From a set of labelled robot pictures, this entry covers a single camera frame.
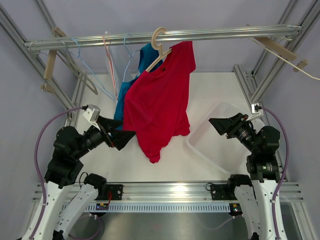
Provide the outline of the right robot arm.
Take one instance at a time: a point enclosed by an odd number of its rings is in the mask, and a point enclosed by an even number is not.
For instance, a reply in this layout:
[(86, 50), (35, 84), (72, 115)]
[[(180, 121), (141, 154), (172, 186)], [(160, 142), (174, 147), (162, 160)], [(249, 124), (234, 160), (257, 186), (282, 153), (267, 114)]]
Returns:
[(280, 132), (269, 125), (259, 131), (249, 116), (238, 113), (229, 118), (210, 118), (219, 135), (239, 140), (250, 152), (246, 158), (248, 174), (232, 174), (223, 190), (236, 199), (250, 240), (286, 240), (279, 200), (284, 174), (276, 159)]

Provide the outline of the red t shirt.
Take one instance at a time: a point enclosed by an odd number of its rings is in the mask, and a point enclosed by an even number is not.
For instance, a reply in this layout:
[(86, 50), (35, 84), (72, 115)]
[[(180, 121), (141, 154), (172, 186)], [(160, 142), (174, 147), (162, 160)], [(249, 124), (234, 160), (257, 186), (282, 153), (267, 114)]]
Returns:
[(144, 71), (124, 98), (123, 129), (136, 133), (138, 144), (151, 163), (175, 136), (187, 136), (190, 74), (196, 69), (192, 41), (171, 47), (154, 71)]

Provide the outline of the white mesh shirt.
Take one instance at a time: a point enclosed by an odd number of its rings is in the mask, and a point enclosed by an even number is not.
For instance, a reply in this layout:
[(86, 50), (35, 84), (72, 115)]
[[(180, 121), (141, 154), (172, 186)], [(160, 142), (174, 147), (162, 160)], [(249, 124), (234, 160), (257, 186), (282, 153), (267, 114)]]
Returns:
[[(112, 58), (112, 64), (113, 64), (113, 72), (114, 72), (114, 78), (115, 78), (115, 83), (116, 83), (116, 89), (117, 89), (117, 95), (118, 95), (118, 100), (120, 96), (120, 90), (121, 90), (121, 85), (123, 82), (123, 75), (124, 75), (124, 70), (125, 70), (125, 61), (121, 55), (121, 50), (123, 49), (122, 46), (120, 45), (107, 45), (109, 54)], [(105, 61), (106, 67), (108, 74), (110, 72), (109, 68), (109, 63), (108, 59), (106, 57)]]

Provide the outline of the light blue wire hanger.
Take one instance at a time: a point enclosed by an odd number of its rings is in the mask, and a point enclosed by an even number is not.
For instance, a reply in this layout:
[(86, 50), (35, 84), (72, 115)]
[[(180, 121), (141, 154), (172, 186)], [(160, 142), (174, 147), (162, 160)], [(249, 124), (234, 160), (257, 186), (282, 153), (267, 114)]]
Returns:
[(131, 53), (130, 49), (127, 47), (127, 44), (126, 44), (126, 40), (128, 37), (131, 37), (132, 35), (130, 33), (127, 33), (125, 36), (124, 36), (124, 39), (123, 39), (123, 46), (128, 54), (128, 63), (124, 69), (124, 73), (123, 73), (123, 78), (122, 78), (122, 82), (124, 83), (125, 80), (126, 80), (126, 73), (127, 73), (127, 70), (130, 66), (130, 63), (131, 63), (131, 60), (132, 58), (135, 56), (136, 53), (140, 52), (141, 49), (137, 49), (135, 50), (133, 53)]

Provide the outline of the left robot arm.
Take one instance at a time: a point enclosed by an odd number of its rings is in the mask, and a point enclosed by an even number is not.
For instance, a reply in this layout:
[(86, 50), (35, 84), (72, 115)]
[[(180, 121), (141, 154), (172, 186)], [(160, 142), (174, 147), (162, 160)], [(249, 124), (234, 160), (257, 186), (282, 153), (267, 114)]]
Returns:
[(96, 123), (83, 134), (73, 126), (57, 132), (52, 159), (40, 177), (42, 197), (23, 240), (65, 240), (92, 201), (111, 197), (107, 180), (91, 173), (67, 207), (62, 208), (84, 166), (80, 159), (101, 144), (120, 151), (136, 134), (120, 130), (120, 120), (98, 116)]

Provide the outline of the wooden hanger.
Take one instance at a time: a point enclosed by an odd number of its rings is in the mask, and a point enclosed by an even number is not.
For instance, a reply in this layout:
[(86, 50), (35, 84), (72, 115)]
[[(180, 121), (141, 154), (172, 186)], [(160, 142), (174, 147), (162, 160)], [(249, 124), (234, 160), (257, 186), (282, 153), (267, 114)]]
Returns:
[(151, 37), (151, 46), (154, 50), (158, 51), (158, 57), (146, 68), (146, 72), (149, 73), (163, 58), (169, 55), (172, 52), (172, 49), (169, 48), (167, 51), (163, 51), (163, 45), (157, 44), (157, 36), (159, 34), (165, 34), (166, 29), (164, 27), (157, 28)]

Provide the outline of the pink wire hanger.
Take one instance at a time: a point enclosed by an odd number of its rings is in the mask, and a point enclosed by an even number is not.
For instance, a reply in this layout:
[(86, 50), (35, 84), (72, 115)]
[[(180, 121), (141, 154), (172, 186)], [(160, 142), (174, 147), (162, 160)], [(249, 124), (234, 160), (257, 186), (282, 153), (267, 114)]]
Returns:
[(118, 93), (117, 93), (116, 80), (115, 80), (115, 75), (114, 75), (113, 61), (112, 61), (112, 58), (111, 58), (110, 53), (108, 51), (108, 47), (107, 47), (106, 40), (105, 40), (104, 36), (102, 37), (102, 40), (103, 40), (103, 44), (104, 44), (104, 47), (105, 47), (106, 56), (107, 56), (107, 60), (108, 60), (109, 74), (110, 74), (111, 79), (112, 79), (115, 99), (116, 99), (116, 101), (118, 101)]

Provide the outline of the blue t shirt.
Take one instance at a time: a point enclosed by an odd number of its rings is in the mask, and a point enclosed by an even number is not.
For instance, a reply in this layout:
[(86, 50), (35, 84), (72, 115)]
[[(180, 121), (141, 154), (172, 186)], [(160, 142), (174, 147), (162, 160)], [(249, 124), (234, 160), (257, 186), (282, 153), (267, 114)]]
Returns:
[[(136, 53), (139, 53), (139, 63), (135, 77), (128, 72), (128, 68), (131, 63), (131, 59)], [(149, 65), (159, 56), (159, 52), (155, 50), (150, 43), (143, 46), (141, 49), (135, 51), (132, 55), (129, 55), (129, 61), (122, 70), (123, 74), (120, 78), (121, 85), (118, 93), (118, 101), (115, 107), (115, 113), (113, 116), (114, 120), (124, 121), (124, 107), (125, 107), (125, 96), (131, 86), (139, 78), (139, 76), (147, 69)]]

